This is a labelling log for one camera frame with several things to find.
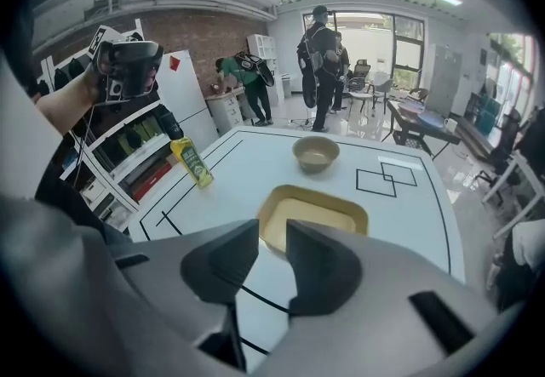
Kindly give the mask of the teal storage crate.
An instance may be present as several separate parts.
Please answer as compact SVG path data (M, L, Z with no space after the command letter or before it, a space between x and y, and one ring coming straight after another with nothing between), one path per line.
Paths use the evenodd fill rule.
M475 128L483 135L488 135L496 123L499 103L490 97L484 95L481 98L479 114L475 120Z

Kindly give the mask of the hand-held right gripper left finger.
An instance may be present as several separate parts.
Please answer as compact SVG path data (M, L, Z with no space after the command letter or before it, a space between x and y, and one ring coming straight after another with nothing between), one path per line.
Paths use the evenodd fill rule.
M258 244L257 220L116 248L85 234L86 358L106 377L245 377L236 296Z

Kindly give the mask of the large glass window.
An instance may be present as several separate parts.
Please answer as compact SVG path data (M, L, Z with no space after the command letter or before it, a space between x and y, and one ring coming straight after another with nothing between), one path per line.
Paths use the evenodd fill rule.
M405 90L420 86L425 53L425 24L397 14L330 11L327 26L341 33L354 70L366 60L370 74L388 73Z

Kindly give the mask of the blue plate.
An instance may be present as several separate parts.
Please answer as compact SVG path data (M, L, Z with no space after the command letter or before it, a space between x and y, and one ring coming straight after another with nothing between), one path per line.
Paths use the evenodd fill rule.
M434 127L436 129L443 129L446 122L446 119L438 113L427 110L418 113L417 119L421 122L421 124L427 125L429 127Z

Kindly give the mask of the person's left forearm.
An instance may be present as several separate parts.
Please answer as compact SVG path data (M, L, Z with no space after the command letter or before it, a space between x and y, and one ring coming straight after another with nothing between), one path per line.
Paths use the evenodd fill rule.
M65 87L35 103L38 110L61 134L66 134L95 104L99 96L97 76L91 65Z

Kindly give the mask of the white shelf unit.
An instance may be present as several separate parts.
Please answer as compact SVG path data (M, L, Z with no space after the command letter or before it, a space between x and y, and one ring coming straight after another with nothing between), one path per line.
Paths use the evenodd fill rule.
M146 194L170 170L169 139L158 122L158 86L129 102L91 107L59 149L60 179L89 209L127 232Z

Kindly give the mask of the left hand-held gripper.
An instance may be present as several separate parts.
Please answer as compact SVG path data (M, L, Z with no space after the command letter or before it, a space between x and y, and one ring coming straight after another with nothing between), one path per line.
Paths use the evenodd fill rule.
M90 45L97 105L114 105L150 94L164 48L153 41L128 38L109 26L99 26Z

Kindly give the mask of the white table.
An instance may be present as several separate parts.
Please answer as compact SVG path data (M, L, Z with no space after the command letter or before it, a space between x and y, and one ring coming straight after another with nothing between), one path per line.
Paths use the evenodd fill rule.
M187 235L234 220L255 218L269 194L293 185L322 191L357 204L369 215L373 238L415 251L440 270L465 283L461 237L447 190L424 153L378 141L328 136L340 155L323 173L305 175L293 155L296 141L309 133L282 129L237 129L203 152L214 176L199 190L185 171L154 190L131 220L136 241ZM262 371L287 340L289 300L295 296L293 271L260 239L259 255L236 296L238 328L248 371ZM393 315L372 328L364 340L379 341L386 364L370 375L401 375L426 368L445 357L407 303L416 327L402 328Z

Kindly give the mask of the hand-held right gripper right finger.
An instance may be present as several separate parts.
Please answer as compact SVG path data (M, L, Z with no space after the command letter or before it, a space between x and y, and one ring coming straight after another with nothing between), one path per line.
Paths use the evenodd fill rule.
M495 309L419 254L289 220L297 293L259 377L463 377L495 344Z

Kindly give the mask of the white drawer cabinet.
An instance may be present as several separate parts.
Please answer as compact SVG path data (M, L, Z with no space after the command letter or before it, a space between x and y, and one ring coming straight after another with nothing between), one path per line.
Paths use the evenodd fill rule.
M238 100L243 94L243 88L235 88L228 93L216 94L205 99L220 136L237 126L244 126Z

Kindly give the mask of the rectangular tan tray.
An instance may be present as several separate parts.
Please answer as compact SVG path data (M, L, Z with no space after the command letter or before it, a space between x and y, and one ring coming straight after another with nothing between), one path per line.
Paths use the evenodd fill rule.
M369 216L356 203L292 185L274 188L261 205L257 219L260 239L276 254L285 253L288 220L312 222L363 236L369 234Z

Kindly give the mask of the white tall cabinet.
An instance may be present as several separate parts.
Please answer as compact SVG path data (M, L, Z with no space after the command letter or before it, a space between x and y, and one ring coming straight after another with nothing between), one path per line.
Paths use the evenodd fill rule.
M169 68L169 57L181 63L177 71ZM218 132L204 100L188 50L164 54L156 80L162 103L174 114L184 134L199 152L218 139Z

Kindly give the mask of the black mesh office chair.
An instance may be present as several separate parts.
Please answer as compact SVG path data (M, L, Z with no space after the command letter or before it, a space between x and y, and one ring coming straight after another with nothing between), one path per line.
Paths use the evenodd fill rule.
M347 88L349 92L361 92L365 88L370 68L367 60L357 60L354 68L348 73Z

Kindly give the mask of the white cubby bookcase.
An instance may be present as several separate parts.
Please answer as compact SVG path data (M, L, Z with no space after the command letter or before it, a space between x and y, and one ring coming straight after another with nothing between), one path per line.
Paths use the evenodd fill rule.
M264 60L271 71L277 69L277 51L273 37L253 34L247 36L247 44L250 53Z

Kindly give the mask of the round tan bowl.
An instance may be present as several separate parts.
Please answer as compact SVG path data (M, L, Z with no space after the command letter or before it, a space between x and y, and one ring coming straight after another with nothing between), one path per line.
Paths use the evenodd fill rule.
M304 173L318 174L338 158L340 147L324 136L308 136L297 140L292 152Z

